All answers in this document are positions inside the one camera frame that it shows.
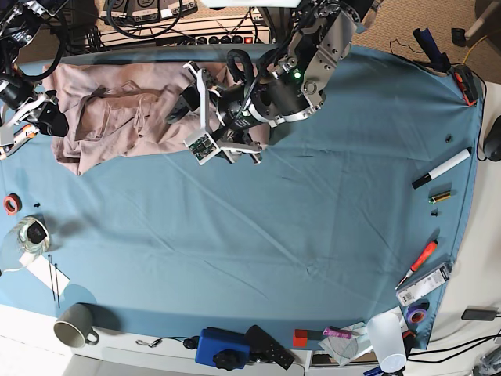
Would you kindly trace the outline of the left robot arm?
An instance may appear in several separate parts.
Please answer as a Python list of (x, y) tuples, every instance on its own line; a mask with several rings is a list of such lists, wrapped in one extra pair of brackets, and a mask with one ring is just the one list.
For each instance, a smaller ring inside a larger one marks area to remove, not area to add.
[(232, 86), (189, 61), (184, 67), (194, 81), (182, 91), (167, 124), (199, 111), (199, 128), (184, 140), (199, 165), (215, 157), (233, 164), (243, 154), (261, 163), (262, 146), (250, 129), (303, 121), (318, 112), (326, 101), (327, 83), (351, 50), (353, 35), (370, 27), (379, 8), (378, 1), (310, 1), (290, 35), (257, 62), (242, 49), (227, 52)]

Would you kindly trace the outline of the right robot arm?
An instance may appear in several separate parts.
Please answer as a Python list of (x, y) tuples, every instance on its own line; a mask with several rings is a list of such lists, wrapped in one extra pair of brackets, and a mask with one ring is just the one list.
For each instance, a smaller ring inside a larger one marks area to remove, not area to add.
[[(37, 92), (36, 87), (57, 68), (66, 51), (68, 26), (63, 14), (65, 1), (2, 1), (1, 2), (1, 104), (13, 111), (8, 120), (1, 120), (1, 144), (13, 142), (12, 127), (30, 122), (46, 136), (64, 137), (69, 125), (58, 106), (55, 90)], [(42, 24), (56, 18), (52, 33), (59, 40), (56, 55), (45, 71), (25, 74), (15, 67), (22, 48), (34, 40)]]

